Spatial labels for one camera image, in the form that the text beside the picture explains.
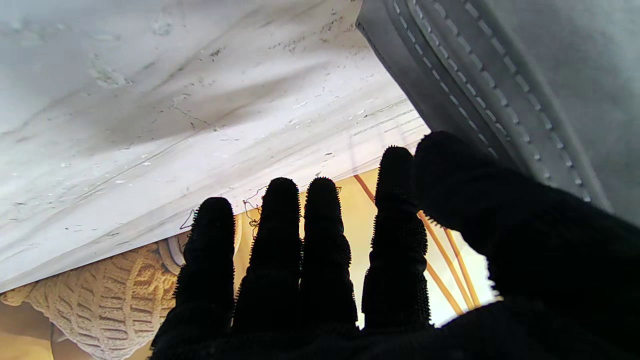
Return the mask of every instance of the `yellow fabric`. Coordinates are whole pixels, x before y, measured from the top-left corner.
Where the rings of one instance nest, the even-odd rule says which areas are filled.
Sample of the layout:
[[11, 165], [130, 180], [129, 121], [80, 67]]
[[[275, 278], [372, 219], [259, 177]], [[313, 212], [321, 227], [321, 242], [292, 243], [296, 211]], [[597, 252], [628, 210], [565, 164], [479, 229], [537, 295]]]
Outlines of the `yellow fabric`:
[[25, 300], [94, 358], [121, 360], [153, 338], [175, 305], [176, 280], [154, 243], [17, 288], [0, 300]]
[[52, 360], [50, 336], [51, 322], [29, 304], [0, 304], [0, 360]]

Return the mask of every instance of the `stain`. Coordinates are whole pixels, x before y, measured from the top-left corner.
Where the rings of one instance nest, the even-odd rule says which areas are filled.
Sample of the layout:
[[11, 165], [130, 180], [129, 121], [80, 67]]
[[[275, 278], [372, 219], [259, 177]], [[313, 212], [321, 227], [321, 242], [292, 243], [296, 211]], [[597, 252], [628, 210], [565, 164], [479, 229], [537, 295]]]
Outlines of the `stain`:
[[164, 12], [161, 12], [155, 19], [153, 25], [151, 25], [151, 32], [159, 37], [167, 37], [173, 31], [173, 22], [171, 17]]
[[152, 66], [154, 66], [155, 64], [156, 64], [155, 61], [150, 62], [150, 63], [146, 64], [145, 66], [143, 66], [142, 70], [147, 70], [147, 69], [151, 68]]
[[90, 65], [89, 73], [93, 76], [95, 82], [103, 88], [118, 88], [131, 83], [123, 75], [107, 66], [97, 54], [91, 55]]
[[211, 56], [212, 58], [217, 58], [220, 56], [220, 54], [222, 53], [222, 50], [224, 49], [226, 49], [226, 47], [219, 47], [215, 50], [212, 50], [209, 56]]

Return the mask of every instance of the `fingertip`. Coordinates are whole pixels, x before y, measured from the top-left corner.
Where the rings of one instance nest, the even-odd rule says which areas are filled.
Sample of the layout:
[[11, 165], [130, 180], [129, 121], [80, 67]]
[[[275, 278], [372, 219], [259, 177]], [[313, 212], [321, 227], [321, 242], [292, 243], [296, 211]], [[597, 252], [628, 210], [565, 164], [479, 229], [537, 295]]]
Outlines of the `fingertip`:
[[376, 206], [384, 202], [412, 199], [413, 155], [404, 147], [389, 147], [380, 161], [376, 185]]
[[269, 183], [262, 198], [262, 218], [266, 215], [300, 217], [298, 186], [286, 177], [277, 177]]
[[316, 213], [341, 216], [340, 199], [335, 183], [328, 177], [317, 177], [307, 189], [307, 201], [305, 203], [305, 219]]

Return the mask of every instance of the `white stitching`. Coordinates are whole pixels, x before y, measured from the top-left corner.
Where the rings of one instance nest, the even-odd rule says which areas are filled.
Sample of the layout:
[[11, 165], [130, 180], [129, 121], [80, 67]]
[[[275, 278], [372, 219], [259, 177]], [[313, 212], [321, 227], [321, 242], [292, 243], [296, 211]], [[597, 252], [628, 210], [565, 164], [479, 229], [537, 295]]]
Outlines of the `white stitching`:
[[[402, 23], [402, 25], [404, 26], [404, 28], [407, 28], [406, 22], [404, 21], [402, 15], [400, 15], [400, 8], [398, 7], [397, 3], [394, 1], [394, 8], [396, 9], [396, 12], [400, 18], [400, 22]], [[418, 12], [420, 18], [422, 18], [422, 12]], [[426, 27], [429, 29], [429, 32], [431, 31], [431, 26], [429, 26], [429, 23], [426, 21], [426, 19], [422, 19], [423, 23], [426, 25]], [[412, 42], [416, 45], [416, 51], [418, 51], [418, 53], [420, 55], [422, 55], [422, 52], [419, 51], [420, 47], [415, 43], [415, 37], [413, 37], [413, 35], [411, 34], [411, 32], [407, 29], [407, 35], [409, 36], [409, 38], [412, 40]], [[439, 44], [438, 38], [436, 37], [435, 34], [431, 34], [431, 37], [433, 38], [433, 40], [435, 40], [436, 46]], [[440, 50], [442, 52], [442, 54], [444, 55], [445, 58], [448, 57], [447, 55], [447, 51], [445, 51], [445, 49], [441, 46]], [[422, 57], [422, 61], [424, 61], [424, 63], [431, 68], [431, 63], [429, 62], [429, 60], [427, 60], [426, 57]], [[455, 96], [453, 96], [452, 93], [450, 93], [449, 88], [447, 88], [447, 85], [445, 85], [441, 80], [440, 80], [440, 75], [438, 75], [438, 73], [436, 72], [436, 70], [432, 69], [431, 73], [433, 74], [433, 77], [436, 78], [439, 82], [440, 82], [440, 86], [442, 86], [442, 88], [449, 94], [449, 99], [451, 100], [451, 102], [453, 102], [457, 107], [458, 107], [458, 111], [460, 111], [460, 113], [467, 119], [467, 122], [469, 123], [469, 125], [471, 126], [471, 128], [473, 128], [474, 130], [476, 130], [476, 133], [478, 135], [478, 137], [480, 138], [480, 140], [485, 143], [486, 145], [489, 145], [488, 142], [486, 141], [486, 139], [484, 138], [484, 136], [478, 131], [477, 126], [471, 121], [471, 119], [469, 118], [469, 115], [467, 114], [467, 112], [460, 107], [460, 103], [458, 102], [458, 100], [455, 98]], [[492, 156], [494, 158], [498, 158], [498, 154], [495, 153], [495, 151], [491, 148], [491, 147], [487, 147], [487, 149], [489, 150], [489, 152], [492, 154]]]
[[[440, 5], [440, 4], [436, 3], [436, 2], [434, 2], [434, 7], [435, 7], [436, 5], [440, 6], [440, 9], [442, 9], [442, 11], [440, 11], [440, 9], [436, 8], [436, 9], [438, 10], [438, 12], [440, 12], [440, 15], [444, 18], [444, 20], [445, 20], [445, 21], [451, 21], [451, 22], [452, 22], [452, 20], [451, 20], [451, 19], [448, 19], [448, 18], [447, 18], [447, 13], [444, 11], [444, 8], [442, 8], [442, 5]], [[469, 4], [469, 6], [470, 6], [470, 8], [471, 8], [471, 9], [473, 9], [473, 10], [470, 10], [470, 8], [469, 8], [469, 7], [467, 7], [467, 10], [468, 10], [470, 13], [472, 13], [472, 12], [475, 10], [475, 8], [473, 8], [473, 6], [472, 6], [472, 5], [470, 5], [470, 4]], [[415, 5], [414, 5], [414, 8], [416, 9], [416, 12], [419, 14], [419, 16], [420, 16], [420, 17], [422, 17], [421, 15], [423, 14], [423, 11], [420, 9], [420, 7], [419, 7], [418, 5], [416, 5], [416, 4], [415, 4]], [[490, 75], [487, 71], [484, 71], [484, 70], [483, 70], [483, 69], [484, 69], [484, 65], [482, 64], [482, 61], [477, 57], [477, 55], [475, 55], [475, 54], [472, 52], [472, 50], [471, 50], [471, 46], [470, 46], [470, 45], [468, 44], [468, 42], [467, 42], [467, 41], [466, 41], [466, 40], [465, 40], [465, 39], [460, 35], [460, 31], [458, 30], [458, 28], [457, 28], [457, 27], [456, 27], [456, 30], [457, 30], [457, 31], [454, 33], [454, 36], [457, 36], [458, 42], [459, 42], [460, 44], [462, 44], [462, 45], [463, 45], [463, 47], [465, 48], [465, 50], [466, 50], [466, 51], [467, 51], [467, 53], [469, 54], [469, 56], [470, 56], [471, 60], [475, 63], [475, 65], [476, 65], [477, 69], [478, 69], [479, 71], [481, 71], [481, 74], [483, 75], [483, 77], [485, 78], [485, 80], [487, 80], [487, 82], [488, 82], [489, 86], [490, 86], [491, 88], [493, 88], [494, 94], [495, 94], [495, 95], [500, 99], [500, 103], [501, 103], [501, 105], [503, 105], [503, 107], [505, 107], [505, 109], [506, 109], [506, 111], [507, 111], [508, 113], [512, 114], [512, 115], [511, 115], [512, 122], [518, 126], [518, 130], [519, 130], [519, 131], [521, 132], [521, 134], [522, 134], [522, 135], [521, 135], [521, 139], [522, 139], [526, 144], [528, 144], [528, 145], [529, 145], [529, 147], [531, 148], [531, 151], [532, 151], [532, 154], [533, 154], [533, 158], [534, 158], [534, 160], [536, 160], [536, 161], [540, 164], [540, 166], [542, 167], [543, 172], [545, 173], [545, 178], [548, 178], [548, 177], [546, 176], [546, 174], [548, 174], [548, 173], [549, 173], [549, 171], [548, 171], [547, 167], [544, 165], [544, 163], [543, 163], [543, 162], [542, 162], [542, 160], [541, 160], [540, 152], [539, 152], [539, 151], [536, 149], [536, 147], [535, 147], [535, 146], [533, 146], [533, 144], [531, 143], [531, 136], [529, 136], [529, 134], [528, 134], [527, 130], [526, 130], [526, 129], [525, 129], [525, 128], [520, 124], [520, 121], [518, 120], [518, 117], [517, 117], [517, 115], [516, 115], [515, 111], [513, 111], [513, 109], [509, 106], [509, 103], [507, 102], [507, 99], [506, 99], [506, 97], [504, 96], [504, 94], [502, 93], [502, 91], [501, 91], [500, 89], [496, 88], [495, 80], [493, 80], [493, 78], [491, 77], [491, 75]], [[492, 31], [491, 31], [491, 29], [489, 29], [489, 27], [488, 27], [488, 26], [486, 27], [485, 33], [487, 33], [487, 34], [489, 34], [489, 35], [491, 35], [491, 34], [492, 34]], [[437, 38], [436, 38], [435, 34], [431, 33], [431, 36], [432, 36], [432, 37], [437, 41]], [[492, 41], [492, 43], [493, 43], [494, 47], [496, 47], [496, 48], [498, 49], [498, 51], [500, 51], [500, 49], [504, 50], [504, 48], [502, 47], [502, 44], [500, 44], [500, 43], [498, 42], [498, 40], [497, 40], [497, 39], [495, 39], [495, 41]], [[441, 51], [443, 51], [443, 50], [444, 50], [442, 46], [439, 46], [439, 49], [440, 49]], [[453, 60], [452, 60], [452, 59], [449, 59], [449, 61], [448, 61], [448, 62], [449, 62], [449, 63], [453, 63], [453, 64], [455, 64], [455, 63], [453, 62]], [[471, 84], [467, 83], [467, 81], [466, 81], [466, 80], [467, 80], [467, 79], [466, 79], [466, 77], [465, 77], [465, 76], [461, 76], [460, 78], [463, 80], [463, 82], [467, 85], [467, 88], [468, 88], [468, 89], [472, 92], [472, 94], [475, 96], [475, 95], [476, 95], [476, 91], [473, 89], [473, 87], [471, 86]], [[486, 103], [482, 100], [482, 98], [480, 98], [480, 96], [477, 96], [477, 97], [476, 97], [476, 101], [480, 104], [480, 106], [481, 106], [482, 108], [486, 108]], [[502, 126], [497, 122], [497, 119], [495, 118], [495, 116], [493, 116], [493, 114], [492, 114], [490, 111], [488, 111], [488, 110], [486, 110], [486, 113], [487, 113], [487, 115], [489, 115], [489, 116], [490, 116], [490, 118], [493, 120], [494, 125], [495, 125], [497, 128], [499, 128], [499, 129], [500, 129], [500, 130], [505, 134], [505, 136], [507, 136], [507, 132], [506, 132], [506, 130], [505, 130], [505, 129], [504, 129], [504, 128], [503, 128], [503, 127], [502, 127]]]
[[[480, 18], [478, 11], [473, 7], [473, 5], [471, 5], [471, 3], [468, 0], [463, 0], [463, 1], [465, 2], [465, 8], [467, 9], [467, 11], [469, 11], [469, 13], [471, 13], [473, 18], [478, 19], [478, 22], [477, 22], [478, 26], [483, 30], [483, 32], [488, 37], [490, 37], [493, 34], [493, 31], [489, 28], [487, 23], [485, 23], [485, 21], [482, 18]], [[460, 37], [459, 33], [460, 32], [458, 31], [454, 35]], [[584, 182], [580, 178], [580, 174], [573, 167], [573, 161], [571, 160], [571, 157], [569, 156], [569, 153], [564, 148], [564, 144], [560, 140], [560, 137], [557, 135], [557, 133], [555, 131], [553, 131], [553, 128], [554, 128], [553, 124], [551, 123], [551, 121], [549, 120], [549, 118], [547, 117], [545, 112], [543, 111], [542, 106], [540, 105], [540, 102], [538, 101], [536, 96], [531, 92], [531, 88], [526, 83], [526, 81], [524, 80], [522, 75], [518, 74], [517, 67], [515, 66], [515, 64], [511, 60], [511, 58], [509, 58], [509, 56], [507, 56], [507, 52], [506, 52], [505, 48], [502, 46], [502, 44], [500, 44], [495, 37], [493, 37], [491, 39], [491, 41], [492, 41], [493, 46], [498, 51], [498, 53], [503, 57], [503, 61], [507, 65], [507, 67], [509, 68], [511, 73], [515, 74], [516, 82], [518, 82], [520, 84], [520, 86], [522, 87], [522, 90], [527, 94], [527, 97], [529, 98], [529, 101], [531, 102], [532, 106], [538, 112], [540, 118], [542, 119], [542, 121], [543, 121], [543, 123], [545, 125], [545, 128], [549, 131], [551, 137], [556, 141], [556, 146], [560, 150], [561, 156], [564, 159], [564, 163], [569, 168], [568, 171], [573, 176], [575, 184], [580, 186], [584, 190], [583, 194], [582, 194], [582, 198], [587, 202], [591, 201], [591, 196], [589, 196], [589, 193], [584, 188]]]

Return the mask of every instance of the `knit fabric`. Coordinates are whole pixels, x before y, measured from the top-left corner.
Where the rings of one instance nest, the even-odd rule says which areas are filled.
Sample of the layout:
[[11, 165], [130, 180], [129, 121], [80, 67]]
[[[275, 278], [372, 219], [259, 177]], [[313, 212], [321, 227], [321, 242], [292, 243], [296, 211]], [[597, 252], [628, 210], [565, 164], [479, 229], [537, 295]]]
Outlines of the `knit fabric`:
[[100, 360], [121, 360], [151, 340], [175, 305], [177, 277], [153, 243], [8, 291], [5, 304], [31, 303]]

